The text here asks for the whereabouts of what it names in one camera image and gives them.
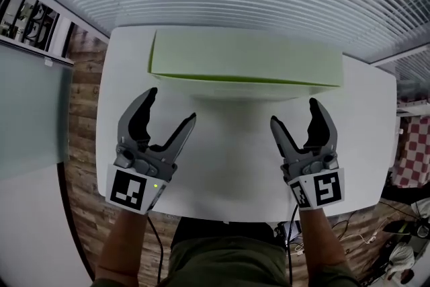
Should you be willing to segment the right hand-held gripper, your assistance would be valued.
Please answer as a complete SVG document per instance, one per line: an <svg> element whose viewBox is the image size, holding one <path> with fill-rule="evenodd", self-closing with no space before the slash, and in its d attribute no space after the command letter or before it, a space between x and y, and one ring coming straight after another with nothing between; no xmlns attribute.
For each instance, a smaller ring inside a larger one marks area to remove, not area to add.
<svg viewBox="0 0 430 287"><path fill-rule="evenodd" d="M335 123L317 99L310 98L309 106L312 119L303 149L298 148L282 121L276 116L270 120L273 137L285 161L284 180L300 210L316 210L345 199L345 172L335 152L338 139ZM311 153L323 149L329 151L317 156Z"/></svg>

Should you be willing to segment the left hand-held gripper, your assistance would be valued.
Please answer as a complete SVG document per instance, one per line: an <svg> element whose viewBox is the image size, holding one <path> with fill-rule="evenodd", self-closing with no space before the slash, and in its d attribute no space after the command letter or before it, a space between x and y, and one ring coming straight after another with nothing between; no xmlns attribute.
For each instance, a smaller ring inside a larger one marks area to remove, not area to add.
<svg viewBox="0 0 430 287"><path fill-rule="evenodd" d="M156 87L146 90L126 108L118 122L118 142L151 139L146 128L157 91ZM151 211L177 170L174 162L196 119L196 113L192 113L164 145L151 145L145 153L130 145L118 144L116 159L107 167L105 200L138 214Z"/></svg>

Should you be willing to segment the light green cloth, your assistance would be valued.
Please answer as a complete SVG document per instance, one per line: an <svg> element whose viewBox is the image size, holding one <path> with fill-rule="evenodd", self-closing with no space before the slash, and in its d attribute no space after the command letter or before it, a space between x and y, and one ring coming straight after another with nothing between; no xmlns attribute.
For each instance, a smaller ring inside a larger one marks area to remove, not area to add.
<svg viewBox="0 0 430 287"><path fill-rule="evenodd" d="M343 55L258 30L163 28L155 32L147 71L194 97L283 101L342 87Z"/></svg>

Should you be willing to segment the person's left forearm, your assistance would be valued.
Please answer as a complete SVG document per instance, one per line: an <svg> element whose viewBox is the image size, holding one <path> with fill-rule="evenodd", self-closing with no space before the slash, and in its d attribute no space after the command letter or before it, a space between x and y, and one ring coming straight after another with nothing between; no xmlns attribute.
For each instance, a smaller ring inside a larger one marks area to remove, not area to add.
<svg viewBox="0 0 430 287"><path fill-rule="evenodd" d="M95 270L97 280L138 287L138 273L148 216L121 210L103 245Z"/></svg>

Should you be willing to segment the person's right forearm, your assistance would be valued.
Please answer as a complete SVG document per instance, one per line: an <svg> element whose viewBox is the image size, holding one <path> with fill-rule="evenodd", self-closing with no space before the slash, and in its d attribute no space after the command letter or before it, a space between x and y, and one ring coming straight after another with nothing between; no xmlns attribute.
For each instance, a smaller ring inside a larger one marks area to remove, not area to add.
<svg viewBox="0 0 430 287"><path fill-rule="evenodd" d="M323 209L301 210L299 214L309 278L314 278L326 266L346 263L343 246Z"/></svg>

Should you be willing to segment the round white table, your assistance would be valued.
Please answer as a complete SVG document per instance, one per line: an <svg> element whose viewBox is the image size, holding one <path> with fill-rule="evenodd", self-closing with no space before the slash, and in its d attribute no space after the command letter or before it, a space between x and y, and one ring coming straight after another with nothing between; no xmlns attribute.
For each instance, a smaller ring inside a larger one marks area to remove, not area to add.
<svg viewBox="0 0 430 287"><path fill-rule="evenodd" d="M114 162L120 116L157 81L146 66L153 26L116 28L104 60L96 126L97 188L105 192ZM345 171L345 198L328 215L378 203L396 144L396 79L354 58L343 60L344 86L318 94L338 131L337 154ZM282 158L269 127L277 116L297 145L306 142L311 115L307 98L235 103L194 99L160 89L148 132L163 144L181 121L196 113L196 125L177 159L177 171L155 211L239 222L279 222L296 201L280 169Z"/></svg>

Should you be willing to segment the red white checkered cloth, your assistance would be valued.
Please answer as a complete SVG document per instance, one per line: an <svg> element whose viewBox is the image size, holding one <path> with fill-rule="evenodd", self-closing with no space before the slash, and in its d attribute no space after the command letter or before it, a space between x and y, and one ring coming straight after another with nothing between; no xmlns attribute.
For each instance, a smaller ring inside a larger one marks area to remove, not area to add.
<svg viewBox="0 0 430 287"><path fill-rule="evenodd" d="M400 188L421 188L430 182L430 116L412 117L409 122L392 181Z"/></svg>

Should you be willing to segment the frosted glass door panel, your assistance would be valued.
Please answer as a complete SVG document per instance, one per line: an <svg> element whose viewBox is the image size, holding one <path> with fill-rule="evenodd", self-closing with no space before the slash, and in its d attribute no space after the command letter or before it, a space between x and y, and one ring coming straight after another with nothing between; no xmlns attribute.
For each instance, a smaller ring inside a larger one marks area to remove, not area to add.
<svg viewBox="0 0 430 287"><path fill-rule="evenodd" d="M0 43L0 180L63 162L73 68Z"/></svg>

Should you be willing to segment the olive green shirt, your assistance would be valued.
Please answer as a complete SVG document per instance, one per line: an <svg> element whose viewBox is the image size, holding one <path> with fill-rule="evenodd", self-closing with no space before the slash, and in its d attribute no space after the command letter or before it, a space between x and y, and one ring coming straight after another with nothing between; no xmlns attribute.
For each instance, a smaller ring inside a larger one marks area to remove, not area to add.
<svg viewBox="0 0 430 287"><path fill-rule="evenodd" d="M182 241L171 250L169 272L157 287L292 287L285 251L246 237Z"/></svg>

